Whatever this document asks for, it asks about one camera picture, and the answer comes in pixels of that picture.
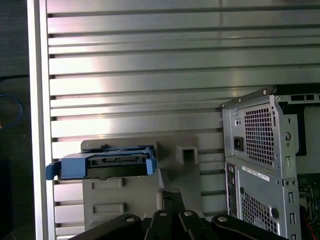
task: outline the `black metal arm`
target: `black metal arm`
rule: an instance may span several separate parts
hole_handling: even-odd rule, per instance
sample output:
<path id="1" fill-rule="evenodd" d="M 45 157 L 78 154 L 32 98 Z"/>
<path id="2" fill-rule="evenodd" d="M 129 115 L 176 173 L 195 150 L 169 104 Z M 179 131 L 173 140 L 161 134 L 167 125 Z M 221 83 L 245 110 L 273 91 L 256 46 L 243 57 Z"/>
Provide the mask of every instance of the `black metal arm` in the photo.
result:
<path id="1" fill-rule="evenodd" d="M 85 231 L 71 240 L 285 240 L 272 232 L 229 215 L 218 215 L 208 222 L 186 210 L 181 193 L 161 191 L 162 210 L 141 220 L 123 214 Z"/>

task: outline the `metal computer chassis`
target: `metal computer chassis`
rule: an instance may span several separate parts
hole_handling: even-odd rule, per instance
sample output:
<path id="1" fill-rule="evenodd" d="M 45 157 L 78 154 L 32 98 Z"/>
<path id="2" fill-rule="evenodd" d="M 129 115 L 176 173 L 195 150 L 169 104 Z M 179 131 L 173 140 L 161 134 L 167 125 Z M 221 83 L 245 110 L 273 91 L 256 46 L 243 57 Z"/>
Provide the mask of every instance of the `metal computer chassis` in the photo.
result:
<path id="1" fill-rule="evenodd" d="M 320 84 L 265 87 L 222 104 L 228 214 L 301 239 L 296 156 L 306 155 L 305 107 Z"/>

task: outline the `circuit board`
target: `circuit board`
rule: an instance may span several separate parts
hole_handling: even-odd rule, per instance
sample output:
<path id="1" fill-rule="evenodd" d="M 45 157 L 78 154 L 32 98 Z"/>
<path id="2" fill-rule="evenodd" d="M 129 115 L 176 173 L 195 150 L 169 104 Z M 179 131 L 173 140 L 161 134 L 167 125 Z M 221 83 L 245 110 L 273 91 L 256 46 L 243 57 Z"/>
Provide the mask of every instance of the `circuit board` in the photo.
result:
<path id="1" fill-rule="evenodd" d="M 298 174 L 303 240 L 320 240 L 320 173 Z"/>

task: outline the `perforated metal panel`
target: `perforated metal panel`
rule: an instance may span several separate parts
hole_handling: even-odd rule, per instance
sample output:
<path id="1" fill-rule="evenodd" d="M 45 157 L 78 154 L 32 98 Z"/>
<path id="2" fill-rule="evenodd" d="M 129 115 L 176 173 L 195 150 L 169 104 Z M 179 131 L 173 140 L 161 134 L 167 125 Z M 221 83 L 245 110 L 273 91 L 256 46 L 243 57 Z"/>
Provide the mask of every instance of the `perforated metal panel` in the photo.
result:
<path id="1" fill-rule="evenodd" d="M 271 219 L 269 208 L 246 192 L 244 196 L 241 201 L 242 220 L 277 234 L 278 226 L 277 223 Z"/>
<path id="2" fill-rule="evenodd" d="M 244 111 L 247 157 L 266 165 L 274 162 L 274 133 L 268 107 Z"/>

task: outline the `slatted metal wall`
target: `slatted metal wall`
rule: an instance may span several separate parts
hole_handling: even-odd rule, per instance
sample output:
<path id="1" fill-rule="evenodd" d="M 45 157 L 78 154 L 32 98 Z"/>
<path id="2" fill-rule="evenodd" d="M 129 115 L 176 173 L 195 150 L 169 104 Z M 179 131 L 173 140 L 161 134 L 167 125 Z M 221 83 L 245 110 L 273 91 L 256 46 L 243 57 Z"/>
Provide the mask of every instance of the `slatted metal wall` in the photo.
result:
<path id="1" fill-rule="evenodd" d="M 83 140 L 192 133 L 204 214 L 226 211 L 219 105 L 320 81 L 319 3 L 40 0 L 46 163 Z M 46 193 L 49 239 L 83 231 L 81 182 Z"/>

